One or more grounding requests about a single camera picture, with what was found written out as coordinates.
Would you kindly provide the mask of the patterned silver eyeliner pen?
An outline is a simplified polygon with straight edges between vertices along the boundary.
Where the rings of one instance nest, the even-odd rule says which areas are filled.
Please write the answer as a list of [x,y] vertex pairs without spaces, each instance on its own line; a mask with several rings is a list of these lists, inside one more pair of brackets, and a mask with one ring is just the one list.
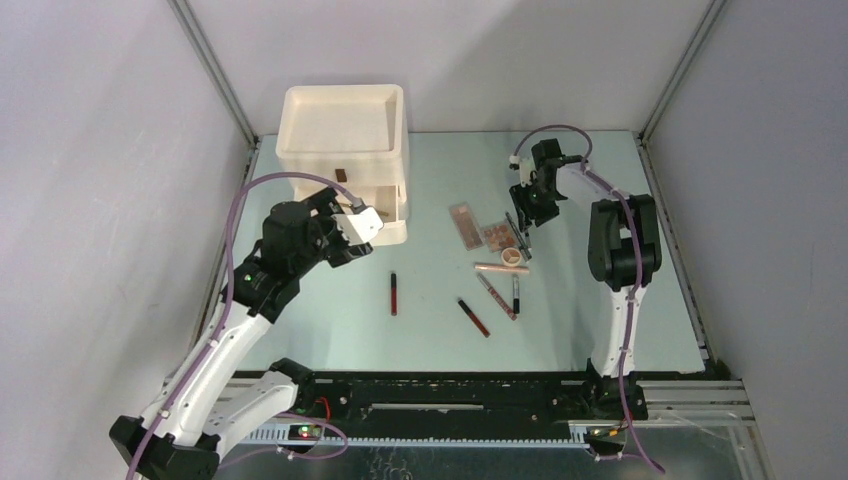
[[515,228],[515,227],[518,227],[518,226],[517,226],[517,224],[516,224],[516,222],[513,220],[512,215],[511,215],[508,211],[506,211],[506,212],[505,212],[505,218],[506,218],[506,221],[508,222],[508,224],[509,224],[509,226],[510,226],[510,229],[511,229],[511,230],[512,230],[512,232],[513,232],[513,236],[515,237],[515,235],[514,235],[514,228]]

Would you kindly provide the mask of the black patterned eyeliner pen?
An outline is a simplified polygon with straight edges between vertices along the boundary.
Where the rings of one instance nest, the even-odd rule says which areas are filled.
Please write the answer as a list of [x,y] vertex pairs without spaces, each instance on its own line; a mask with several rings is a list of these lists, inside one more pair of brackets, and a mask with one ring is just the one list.
[[529,262],[532,259],[532,252],[528,243],[528,236],[518,227],[514,228],[514,235],[517,241],[517,248],[521,252],[524,261]]

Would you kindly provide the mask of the white drawer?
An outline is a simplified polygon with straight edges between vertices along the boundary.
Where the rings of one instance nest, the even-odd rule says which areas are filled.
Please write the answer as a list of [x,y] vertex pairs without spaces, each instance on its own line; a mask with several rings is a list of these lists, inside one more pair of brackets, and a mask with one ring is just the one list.
[[[324,185],[314,182],[301,182],[298,186],[293,187],[294,200],[303,200],[307,196],[314,194],[325,188]],[[406,241],[407,235],[407,218],[408,218],[408,203],[405,193],[399,185],[387,186],[348,186],[354,195],[361,198],[368,206],[372,206],[378,210],[382,210],[391,214],[390,217],[381,217],[384,222],[384,227],[374,240],[370,242],[373,247],[390,246],[402,244]],[[338,193],[336,201],[341,206],[346,214],[352,213],[351,202],[347,197]]]

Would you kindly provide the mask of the red lip gloss black cap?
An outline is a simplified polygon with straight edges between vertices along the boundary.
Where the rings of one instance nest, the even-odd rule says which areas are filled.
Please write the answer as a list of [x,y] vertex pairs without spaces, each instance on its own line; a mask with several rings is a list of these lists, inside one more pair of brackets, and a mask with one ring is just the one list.
[[397,275],[393,271],[390,273],[390,314],[392,316],[398,314],[397,286]]

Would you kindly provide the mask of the white drawer organizer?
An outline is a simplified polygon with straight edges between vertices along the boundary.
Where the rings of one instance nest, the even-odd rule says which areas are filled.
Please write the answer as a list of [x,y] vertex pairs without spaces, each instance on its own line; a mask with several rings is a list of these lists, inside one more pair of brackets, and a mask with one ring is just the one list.
[[409,218],[409,135],[398,85],[290,88],[275,153],[282,170],[320,176],[346,189],[399,185]]

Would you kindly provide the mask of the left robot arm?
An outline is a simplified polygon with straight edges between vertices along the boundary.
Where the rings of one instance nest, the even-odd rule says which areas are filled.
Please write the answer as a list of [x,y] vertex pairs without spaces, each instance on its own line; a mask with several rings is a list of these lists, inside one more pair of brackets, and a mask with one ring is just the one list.
[[310,270],[372,252],[370,242],[383,227],[380,215],[360,199],[346,211],[337,196],[327,187],[270,209],[250,254],[229,268],[213,324],[158,397],[139,416],[120,416],[112,425],[109,437],[128,463],[128,478],[211,479],[229,452],[267,420],[312,411],[315,388],[278,365],[236,398],[218,399]]

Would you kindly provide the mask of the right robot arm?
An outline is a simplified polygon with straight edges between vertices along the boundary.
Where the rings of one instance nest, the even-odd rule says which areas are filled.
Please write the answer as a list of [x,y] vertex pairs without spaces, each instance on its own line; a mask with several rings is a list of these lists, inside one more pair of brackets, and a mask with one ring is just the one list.
[[606,418],[636,396],[632,373],[638,315],[644,294],[662,266],[655,200],[649,194],[634,195],[616,187],[585,156],[564,154],[556,139],[535,144],[528,158],[512,153],[509,167],[519,174],[509,195],[516,211],[514,228],[525,254],[530,252],[531,228],[554,220],[561,202],[571,200],[588,211],[588,268],[607,289],[610,313],[601,323],[601,341],[587,361],[589,379],[581,402],[591,416]]

